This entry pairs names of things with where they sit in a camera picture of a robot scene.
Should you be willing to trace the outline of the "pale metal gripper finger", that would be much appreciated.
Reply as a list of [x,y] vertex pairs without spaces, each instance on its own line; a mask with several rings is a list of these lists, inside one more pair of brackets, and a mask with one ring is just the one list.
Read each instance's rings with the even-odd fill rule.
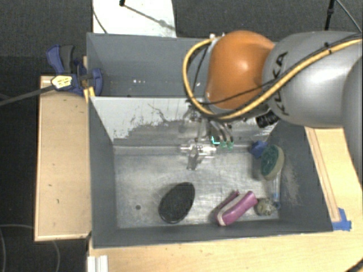
[[195,171],[202,160],[203,157],[198,151],[191,151],[188,155],[187,170]]
[[184,154],[198,154],[199,147],[196,144],[181,144],[179,147],[181,153]]

